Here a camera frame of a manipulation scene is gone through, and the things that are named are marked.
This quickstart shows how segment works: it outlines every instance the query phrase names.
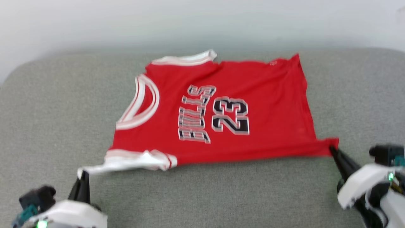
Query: white background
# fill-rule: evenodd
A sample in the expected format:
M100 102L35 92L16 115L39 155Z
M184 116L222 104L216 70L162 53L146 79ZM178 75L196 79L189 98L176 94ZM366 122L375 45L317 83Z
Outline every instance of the white background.
M17 66L62 53L405 50L404 7L403 0L0 0L0 84Z

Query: white trim with red stripe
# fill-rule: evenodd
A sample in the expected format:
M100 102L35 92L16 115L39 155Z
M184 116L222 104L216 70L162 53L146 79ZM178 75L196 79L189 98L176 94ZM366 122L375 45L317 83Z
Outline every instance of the white trim with red stripe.
M177 166L177 158L158 150L136 152L120 149L107 151L104 164L99 166L84 166L77 170L80 178L83 171L89 174L101 174L122 170L144 168L148 170L161 169L163 171Z
M196 66L201 65L206 62L212 62L217 57L217 53L210 49L193 56L165 56L163 58L153 60L151 64L153 65L177 65L177 66Z
M135 96L132 104L128 107L126 114L122 116L120 121L116 124L117 130L126 130L137 127L148 121L156 112L160 102L160 94L158 87L155 83L145 75L138 76L139 93ZM152 102L149 107L142 113L135 115L141 107L145 97L145 86L149 88L152 93Z

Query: gray table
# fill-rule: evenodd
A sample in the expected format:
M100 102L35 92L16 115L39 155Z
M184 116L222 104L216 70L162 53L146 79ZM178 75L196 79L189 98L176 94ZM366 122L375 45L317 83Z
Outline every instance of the gray table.
M76 169L103 162L134 78L164 55L77 55L16 69L0 89L0 221L42 184L68 196ZM269 61L293 53L218 53ZM360 164L375 143L405 142L405 53L387 49L300 52L318 137L339 136ZM336 199L333 159L286 158L132 170L91 177L109 227L362 227Z

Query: jersey number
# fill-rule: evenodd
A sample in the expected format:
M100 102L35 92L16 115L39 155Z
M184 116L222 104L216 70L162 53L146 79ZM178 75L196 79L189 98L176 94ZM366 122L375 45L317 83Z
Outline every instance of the jersey number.
M235 135L249 135L247 103L242 99L218 97L214 100L212 129L222 132L224 126Z

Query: green light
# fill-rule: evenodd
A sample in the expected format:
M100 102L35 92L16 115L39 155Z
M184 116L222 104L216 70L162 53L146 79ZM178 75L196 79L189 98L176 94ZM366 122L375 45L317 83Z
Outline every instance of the green light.
M393 174L393 173L390 173L390 174L388 175L388 180L392 181L393 179L394 179L394 174Z
M39 221L36 225L36 228L47 228L48 222L47 221Z

